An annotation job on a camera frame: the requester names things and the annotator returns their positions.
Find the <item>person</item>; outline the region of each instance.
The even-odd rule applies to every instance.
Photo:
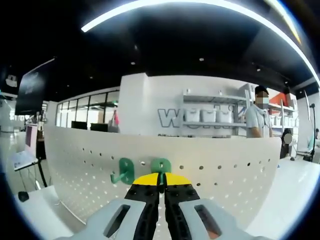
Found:
[[[292,133],[289,128],[286,128],[283,131],[281,137],[281,151],[280,151],[280,159],[284,159],[289,156],[289,144],[292,142]]]
[[[254,90],[255,101],[246,110],[246,137],[271,138],[272,125],[268,113],[269,93],[264,86],[257,86]]]

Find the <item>white shirt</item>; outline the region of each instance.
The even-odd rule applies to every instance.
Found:
[[[270,137],[270,128],[272,128],[269,113],[266,109],[260,109],[253,104],[245,112],[246,137],[254,138],[251,128],[258,128],[263,138]]]

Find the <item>white table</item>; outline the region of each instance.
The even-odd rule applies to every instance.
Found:
[[[261,210],[246,231],[253,236],[278,240],[295,223],[308,203],[320,174],[320,165],[303,160],[279,161],[275,178]],[[45,240],[69,237],[84,225],[62,204],[53,186],[29,193],[30,199],[17,205]]]

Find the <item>white pegboard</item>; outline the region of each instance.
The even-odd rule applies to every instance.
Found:
[[[151,173],[154,158],[188,178],[201,198],[215,201],[245,228],[266,198],[278,166],[280,138],[210,139],[124,135],[45,126],[45,150],[60,200],[83,222],[130,188],[112,184],[119,159],[134,163],[135,178]],[[154,239],[170,239],[160,196]]]

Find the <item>ceiling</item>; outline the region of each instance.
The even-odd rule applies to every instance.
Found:
[[[217,6],[170,3],[142,7],[88,32],[81,31],[90,20],[128,2],[12,0],[0,10],[5,33],[0,65],[21,80],[23,74],[56,58],[45,94],[47,101],[117,87],[123,75],[140,72],[149,76],[224,77],[278,91],[312,78],[299,55],[273,31],[241,13]],[[269,19],[299,44],[282,18],[263,1],[231,2]],[[318,19],[299,18],[297,8],[301,6],[299,1],[293,2],[296,5],[290,9],[302,28],[317,29]],[[316,68],[320,54],[313,42],[320,38],[316,34],[310,37],[307,30],[300,29],[301,36],[309,37],[303,38],[301,49]],[[2,91],[18,93],[17,88],[9,86]]]

